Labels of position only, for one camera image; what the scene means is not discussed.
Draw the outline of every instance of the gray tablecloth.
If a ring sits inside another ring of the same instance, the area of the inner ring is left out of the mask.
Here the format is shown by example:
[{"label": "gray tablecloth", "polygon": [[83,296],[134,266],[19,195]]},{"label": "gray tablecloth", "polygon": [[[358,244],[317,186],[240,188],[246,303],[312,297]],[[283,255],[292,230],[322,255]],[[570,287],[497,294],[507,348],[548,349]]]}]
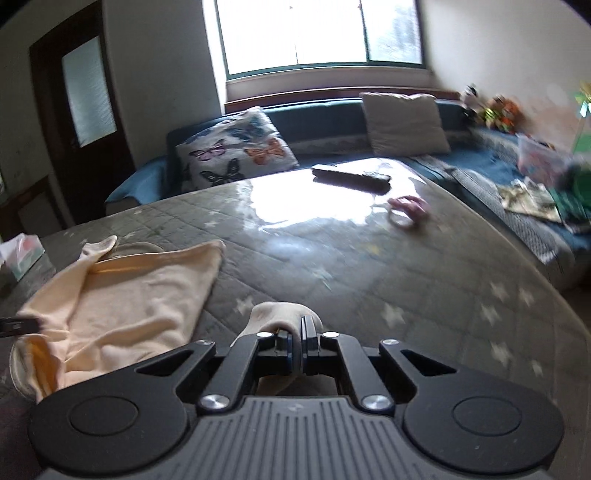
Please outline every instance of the gray tablecloth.
[{"label": "gray tablecloth", "polygon": [[[389,196],[418,193],[429,202],[432,217],[422,228],[389,223],[388,196],[313,183],[307,170],[242,181],[43,239],[46,256],[2,294],[0,313],[14,313],[86,242],[115,234],[174,250],[221,238],[225,260],[195,338],[228,345],[253,305],[303,303],[328,329],[363,345],[397,338],[548,395],[566,424],[551,471],[560,480],[588,478],[591,357],[581,320],[513,245],[448,192],[393,161],[352,166],[376,167],[393,177]],[[0,339],[0,471],[24,479],[38,467],[25,432],[30,405],[10,384],[10,344]]]}]

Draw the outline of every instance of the door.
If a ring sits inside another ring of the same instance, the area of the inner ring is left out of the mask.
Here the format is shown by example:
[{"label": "door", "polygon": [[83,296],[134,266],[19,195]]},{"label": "door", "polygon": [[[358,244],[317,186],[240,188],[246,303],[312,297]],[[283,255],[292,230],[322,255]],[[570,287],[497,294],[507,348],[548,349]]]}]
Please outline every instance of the door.
[{"label": "door", "polygon": [[104,201],[135,170],[117,111],[96,2],[30,48],[47,149],[76,223],[105,215]]}]

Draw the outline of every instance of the window pane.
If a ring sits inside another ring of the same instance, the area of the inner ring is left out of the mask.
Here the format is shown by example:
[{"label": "window pane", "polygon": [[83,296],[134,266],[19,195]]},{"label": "window pane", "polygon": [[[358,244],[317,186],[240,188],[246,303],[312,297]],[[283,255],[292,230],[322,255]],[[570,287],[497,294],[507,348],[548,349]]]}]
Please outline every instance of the window pane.
[{"label": "window pane", "polygon": [[61,60],[68,102],[81,147],[117,130],[99,37],[84,43]]},{"label": "window pane", "polygon": [[362,0],[369,58],[422,63],[421,37],[414,0]]},{"label": "window pane", "polygon": [[365,62],[359,0],[292,0],[300,64]]},{"label": "window pane", "polygon": [[287,0],[218,0],[230,75],[297,64]]}]

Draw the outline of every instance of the pillow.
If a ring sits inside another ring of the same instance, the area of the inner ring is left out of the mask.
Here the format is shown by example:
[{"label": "pillow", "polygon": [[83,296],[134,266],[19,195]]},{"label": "pillow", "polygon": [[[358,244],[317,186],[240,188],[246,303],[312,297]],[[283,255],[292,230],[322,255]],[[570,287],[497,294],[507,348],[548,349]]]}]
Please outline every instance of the pillow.
[{"label": "pillow", "polygon": [[177,145],[183,192],[289,170],[298,162],[260,107],[209,127]]},{"label": "pillow", "polygon": [[361,99],[376,155],[413,157],[450,152],[435,97],[362,93]]}]

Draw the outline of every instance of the sofa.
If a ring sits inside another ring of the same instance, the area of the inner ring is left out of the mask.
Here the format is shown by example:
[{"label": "sofa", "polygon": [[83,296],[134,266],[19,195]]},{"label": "sofa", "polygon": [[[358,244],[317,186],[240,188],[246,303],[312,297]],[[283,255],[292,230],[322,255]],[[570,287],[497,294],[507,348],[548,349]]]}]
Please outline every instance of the sofa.
[{"label": "sofa", "polygon": [[[517,169],[517,140],[512,135],[472,126],[457,102],[437,106],[452,146],[450,154],[398,158],[487,218],[558,289],[576,285],[591,264],[591,235],[573,235],[558,224],[505,212],[495,183],[510,184],[523,176]],[[362,101],[359,98],[292,103],[264,109],[292,149],[300,168],[337,164],[373,156]],[[181,161],[176,145],[226,115],[168,133],[167,155],[143,165],[106,200],[108,215],[181,193]]]}]

